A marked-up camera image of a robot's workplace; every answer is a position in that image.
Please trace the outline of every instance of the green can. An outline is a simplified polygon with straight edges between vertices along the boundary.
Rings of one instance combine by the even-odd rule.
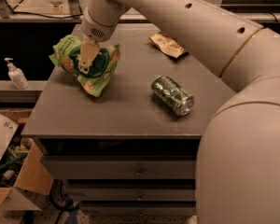
[[[194,105],[194,97],[185,93],[170,77],[157,77],[151,89],[177,116],[187,115]]]

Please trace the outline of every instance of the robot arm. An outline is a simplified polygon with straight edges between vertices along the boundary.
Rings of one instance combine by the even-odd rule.
[[[280,224],[280,35],[202,0],[90,0],[82,29],[105,41],[137,9],[238,93],[200,143],[200,224]]]

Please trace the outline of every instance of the crumpled snack bag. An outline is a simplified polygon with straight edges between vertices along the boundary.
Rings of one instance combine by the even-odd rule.
[[[77,81],[88,94],[99,97],[117,67],[119,45],[100,49],[92,66],[88,68],[78,65],[81,45],[79,37],[67,35],[53,46],[54,53],[49,58],[56,66],[77,77]]]

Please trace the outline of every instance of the soap dispenser bottle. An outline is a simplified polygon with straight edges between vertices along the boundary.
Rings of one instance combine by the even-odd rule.
[[[20,70],[20,68],[16,67],[13,63],[10,62],[12,60],[12,58],[5,58],[7,67],[9,69],[8,75],[17,89],[25,89],[28,87],[29,83],[22,70]]]

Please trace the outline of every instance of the floor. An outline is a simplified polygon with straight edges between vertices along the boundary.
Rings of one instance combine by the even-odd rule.
[[[65,6],[62,13],[68,14],[66,0],[63,1]],[[220,5],[222,2],[222,0],[205,1],[215,5]],[[19,5],[20,0],[8,0],[8,2],[18,11],[52,12],[49,0],[22,0]],[[55,208],[49,201],[49,198],[47,198],[42,211],[34,211],[32,213],[33,222],[25,222],[23,220],[23,217],[25,217],[24,211],[0,210],[0,224],[184,224],[189,222],[189,217],[89,217],[79,210],[72,213],[64,212],[59,219],[60,213],[61,211]]]

